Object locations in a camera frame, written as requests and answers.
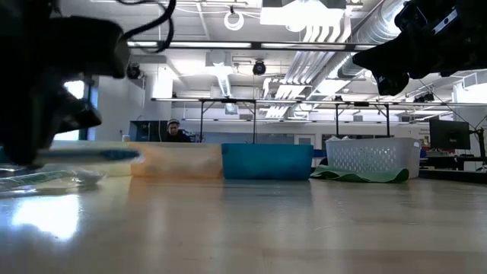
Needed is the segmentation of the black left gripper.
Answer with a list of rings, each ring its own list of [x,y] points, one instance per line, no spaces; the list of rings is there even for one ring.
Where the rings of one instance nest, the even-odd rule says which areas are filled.
[[[76,148],[51,149],[55,135],[102,123],[65,82],[87,72],[91,18],[1,19],[1,146],[18,165],[88,163]],[[40,114],[34,119],[33,113]]]

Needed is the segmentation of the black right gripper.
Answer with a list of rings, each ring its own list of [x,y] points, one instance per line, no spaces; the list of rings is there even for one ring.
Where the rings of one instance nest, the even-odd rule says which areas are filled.
[[[355,54],[355,65],[372,71],[380,96],[395,96],[431,73],[443,77],[486,67],[486,28],[455,23],[434,34],[425,28]]]

